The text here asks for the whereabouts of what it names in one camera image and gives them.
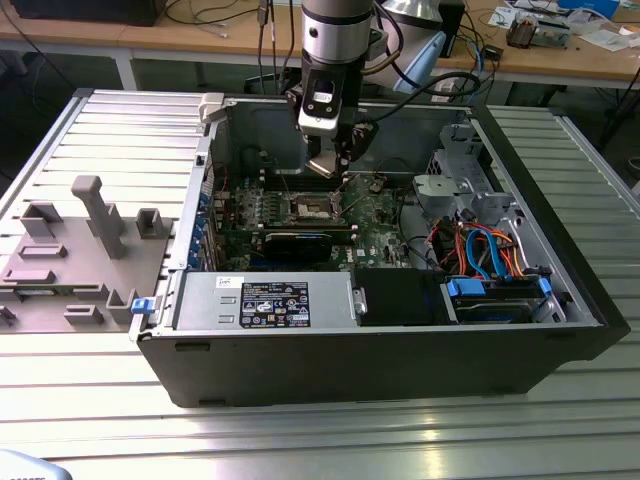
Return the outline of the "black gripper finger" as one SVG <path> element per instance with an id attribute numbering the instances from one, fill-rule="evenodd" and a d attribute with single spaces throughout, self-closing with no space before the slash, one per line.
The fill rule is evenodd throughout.
<path id="1" fill-rule="evenodd" d="M 321 151 L 322 109 L 315 101 L 314 95 L 304 97 L 301 85 L 288 89 L 285 97 L 294 129 L 302 135 L 306 146 L 306 158 L 313 159 Z"/>
<path id="2" fill-rule="evenodd" d="M 335 137 L 336 172 L 342 175 L 369 149 L 379 131 L 376 122 L 340 125 Z"/>

